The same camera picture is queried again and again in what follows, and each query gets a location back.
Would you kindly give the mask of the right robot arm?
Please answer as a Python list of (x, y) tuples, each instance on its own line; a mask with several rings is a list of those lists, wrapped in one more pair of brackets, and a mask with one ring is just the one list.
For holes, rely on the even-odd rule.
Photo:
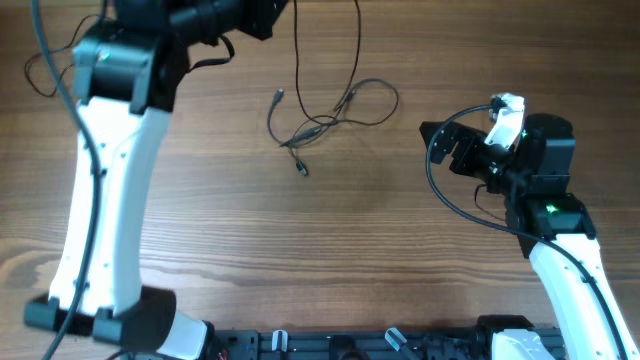
[(639, 349), (606, 278), (586, 205), (568, 192), (576, 140), (569, 121), (531, 114), (517, 144), (455, 122), (424, 122), (428, 165), (452, 157), (451, 172), (481, 180), (504, 198), (500, 230), (515, 235), (540, 278), (572, 359), (636, 359)]

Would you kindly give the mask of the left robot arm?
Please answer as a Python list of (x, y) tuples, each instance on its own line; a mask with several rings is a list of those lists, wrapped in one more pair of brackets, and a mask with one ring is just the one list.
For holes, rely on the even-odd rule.
[(214, 326), (180, 312), (174, 292), (140, 275), (145, 206), (188, 50), (238, 30), (271, 37), (284, 3), (268, 0), (112, 1), (73, 49), (74, 79), (60, 93), (78, 150), (66, 241), (49, 290), (23, 320), (122, 352), (170, 359), (225, 359)]

